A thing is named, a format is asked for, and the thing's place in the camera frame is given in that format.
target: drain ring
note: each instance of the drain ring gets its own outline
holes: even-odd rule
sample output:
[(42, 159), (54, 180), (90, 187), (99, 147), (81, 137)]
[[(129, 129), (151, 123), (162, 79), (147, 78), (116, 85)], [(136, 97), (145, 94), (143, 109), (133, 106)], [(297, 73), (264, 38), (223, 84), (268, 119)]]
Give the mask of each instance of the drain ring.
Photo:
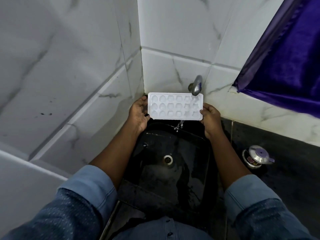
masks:
[(166, 155), (163, 157), (163, 162), (165, 165), (170, 166), (174, 162), (174, 159), (172, 158), (172, 156)]

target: light blue sleeve cuff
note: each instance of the light blue sleeve cuff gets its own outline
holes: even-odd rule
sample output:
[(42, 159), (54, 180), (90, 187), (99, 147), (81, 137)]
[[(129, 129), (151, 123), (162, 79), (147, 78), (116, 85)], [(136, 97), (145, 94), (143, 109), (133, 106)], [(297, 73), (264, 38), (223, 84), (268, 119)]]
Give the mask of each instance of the light blue sleeve cuff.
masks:
[(224, 193), (228, 218), (235, 221), (244, 209), (260, 201), (280, 197), (254, 174), (246, 175), (233, 182)]
[(92, 165), (86, 165), (65, 181), (59, 188), (72, 190), (90, 202), (102, 215), (104, 225), (109, 219), (117, 191), (109, 176)]

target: sink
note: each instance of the sink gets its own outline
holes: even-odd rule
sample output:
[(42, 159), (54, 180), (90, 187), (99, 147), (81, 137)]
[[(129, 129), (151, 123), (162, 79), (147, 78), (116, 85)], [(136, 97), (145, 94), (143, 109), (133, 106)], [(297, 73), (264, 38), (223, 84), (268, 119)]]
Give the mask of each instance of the sink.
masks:
[(198, 121), (150, 120), (139, 136), (124, 179), (178, 208), (207, 211), (217, 194), (217, 169), (210, 142)]

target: white ice cube tray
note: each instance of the white ice cube tray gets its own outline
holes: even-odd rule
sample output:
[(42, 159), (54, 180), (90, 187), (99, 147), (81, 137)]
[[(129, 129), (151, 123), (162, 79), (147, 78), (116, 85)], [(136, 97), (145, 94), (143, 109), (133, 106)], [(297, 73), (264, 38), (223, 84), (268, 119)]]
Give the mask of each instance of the white ice cube tray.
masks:
[(155, 120), (202, 120), (203, 95), (150, 92), (148, 114)]

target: sleeve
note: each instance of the sleeve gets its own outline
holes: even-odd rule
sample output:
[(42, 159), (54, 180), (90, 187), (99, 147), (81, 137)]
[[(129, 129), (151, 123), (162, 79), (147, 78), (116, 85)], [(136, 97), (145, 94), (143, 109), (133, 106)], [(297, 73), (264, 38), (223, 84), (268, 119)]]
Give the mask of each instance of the sleeve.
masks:
[(315, 239), (255, 175), (235, 181), (225, 192), (225, 204), (241, 239)]
[(87, 165), (64, 182), (55, 199), (3, 240), (97, 239), (117, 200), (111, 179)]

